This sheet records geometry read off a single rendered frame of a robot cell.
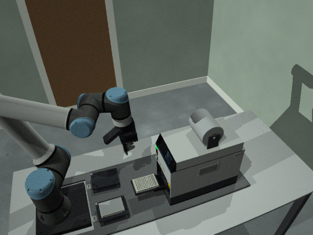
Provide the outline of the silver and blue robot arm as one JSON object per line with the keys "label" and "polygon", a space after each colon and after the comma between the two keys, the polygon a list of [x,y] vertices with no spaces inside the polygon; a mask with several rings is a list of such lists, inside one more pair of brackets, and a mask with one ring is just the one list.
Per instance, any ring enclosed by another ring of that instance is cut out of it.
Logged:
{"label": "silver and blue robot arm", "polygon": [[93,133],[100,113],[111,113],[115,125],[103,137],[108,145],[124,132],[117,127],[125,127],[132,122],[127,91],[114,87],[106,93],[81,94],[77,109],[0,93],[0,127],[33,158],[33,164],[38,168],[26,178],[25,189],[43,224],[57,225],[70,215],[71,202],[62,194],[61,186],[71,155],[61,145],[48,144],[28,122],[66,129],[78,138],[86,138]]}

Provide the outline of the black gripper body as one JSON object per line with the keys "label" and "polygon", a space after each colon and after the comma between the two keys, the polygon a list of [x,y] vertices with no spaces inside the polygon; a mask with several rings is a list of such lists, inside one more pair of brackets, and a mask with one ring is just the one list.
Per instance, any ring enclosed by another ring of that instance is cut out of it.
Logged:
{"label": "black gripper body", "polygon": [[131,124],[129,124],[128,126],[117,127],[117,128],[124,130],[124,132],[119,135],[121,139],[121,143],[122,143],[122,140],[124,140],[124,143],[138,141],[137,132],[135,130],[135,124],[134,124],[133,118],[132,118]]}

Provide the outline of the grey cylinder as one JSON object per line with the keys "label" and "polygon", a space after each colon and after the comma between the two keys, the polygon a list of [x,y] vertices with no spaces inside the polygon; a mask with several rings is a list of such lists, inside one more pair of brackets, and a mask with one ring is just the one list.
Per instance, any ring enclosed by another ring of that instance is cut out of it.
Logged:
{"label": "grey cylinder", "polygon": [[206,109],[198,109],[194,111],[189,118],[189,124],[194,129],[204,145],[207,145],[208,137],[212,134],[220,133],[220,139],[224,135],[223,128],[216,122],[216,120]]}

